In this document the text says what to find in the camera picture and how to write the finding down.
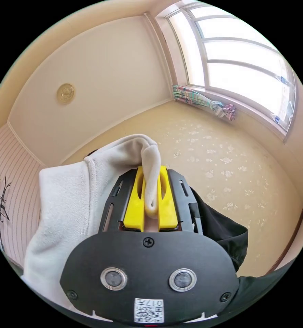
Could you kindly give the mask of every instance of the ceiling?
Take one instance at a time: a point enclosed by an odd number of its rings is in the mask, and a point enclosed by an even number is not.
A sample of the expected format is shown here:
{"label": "ceiling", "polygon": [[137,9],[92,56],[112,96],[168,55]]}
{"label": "ceiling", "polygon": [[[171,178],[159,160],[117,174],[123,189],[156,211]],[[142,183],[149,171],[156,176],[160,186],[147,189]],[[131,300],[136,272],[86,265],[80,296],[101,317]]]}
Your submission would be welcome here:
{"label": "ceiling", "polygon": [[[75,88],[57,100],[63,83]],[[115,20],[81,33],[31,75],[8,124],[46,166],[67,157],[123,120],[171,99],[166,66],[144,16]]]}

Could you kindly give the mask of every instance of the coat rack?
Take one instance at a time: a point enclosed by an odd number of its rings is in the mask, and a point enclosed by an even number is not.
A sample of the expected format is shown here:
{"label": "coat rack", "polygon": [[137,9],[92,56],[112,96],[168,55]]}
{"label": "coat rack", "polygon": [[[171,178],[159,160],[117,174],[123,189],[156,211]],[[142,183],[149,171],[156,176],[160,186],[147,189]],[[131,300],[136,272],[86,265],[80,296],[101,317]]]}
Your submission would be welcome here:
{"label": "coat rack", "polygon": [[1,247],[2,247],[3,252],[4,252],[4,246],[3,246],[2,238],[1,238],[1,223],[3,223],[3,220],[1,219],[1,215],[3,217],[5,217],[8,221],[10,221],[7,211],[5,210],[5,207],[4,207],[4,203],[6,202],[6,200],[4,199],[4,195],[5,195],[7,188],[10,185],[11,185],[11,182],[9,184],[7,184],[6,177],[4,177],[4,189],[3,189],[2,196],[0,195],[0,200],[1,200],[1,203],[0,203],[0,242],[1,242]]}

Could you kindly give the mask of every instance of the black fabric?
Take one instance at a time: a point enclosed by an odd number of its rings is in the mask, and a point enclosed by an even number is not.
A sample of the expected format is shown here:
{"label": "black fabric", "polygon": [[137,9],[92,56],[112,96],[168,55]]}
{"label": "black fabric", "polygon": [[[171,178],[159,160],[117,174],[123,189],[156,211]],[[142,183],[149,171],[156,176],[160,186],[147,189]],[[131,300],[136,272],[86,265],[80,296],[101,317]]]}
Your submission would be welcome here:
{"label": "black fabric", "polygon": [[[227,251],[237,271],[247,254],[248,230],[215,211],[204,203],[192,188],[191,190],[198,203],[204,235],[218,242]],[[218,318],[210,320],[209,326],[215,325],[214,321],[219,324],[228,320],[253,305],[275,286],[293,262],[294,260],[262,277],[239,277],[239,289],[234,298],[224,311],[218,314]]]}
{"label": "black fabric", "polygon": [[215,211],[192,188],[191,190],[198,203],[204,235],[225,249],[237,272],[247,254],[247,228]]}

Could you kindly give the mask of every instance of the white cloth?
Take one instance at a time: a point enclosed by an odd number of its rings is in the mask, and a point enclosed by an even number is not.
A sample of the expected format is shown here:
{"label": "white cloth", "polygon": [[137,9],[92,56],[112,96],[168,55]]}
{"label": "white cloth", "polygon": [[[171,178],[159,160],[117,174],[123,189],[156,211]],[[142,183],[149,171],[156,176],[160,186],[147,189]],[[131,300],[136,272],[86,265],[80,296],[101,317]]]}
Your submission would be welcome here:
{"label": "white cloth", "polygon": [[157,208],[161,158],[157,143],[131,135],[98,149],[82,162],[41,170],[41,220],[28,244],[23,281],[49,300],[75,312],[60,286],[71,251],[96,234],[105,202],[118,177],[142,164],[145,207]]}

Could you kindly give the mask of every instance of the tied curtain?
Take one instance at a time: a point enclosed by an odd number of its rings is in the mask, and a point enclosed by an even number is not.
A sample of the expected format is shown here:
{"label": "tied curtain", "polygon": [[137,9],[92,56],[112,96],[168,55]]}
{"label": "tied curtain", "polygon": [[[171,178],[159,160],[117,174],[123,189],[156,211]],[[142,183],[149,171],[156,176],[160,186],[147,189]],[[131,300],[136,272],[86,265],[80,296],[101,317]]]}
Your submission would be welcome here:
{"label": "tied curtain", "polygon": [[233,121],[236,115],[235,107],[232,104],[224,105],[219,101],[211,101],[204,95],[181,85],[173,85],[174,100],[181,101],[189,105],[198,105],[210,108],[218,117],[226,117]]}

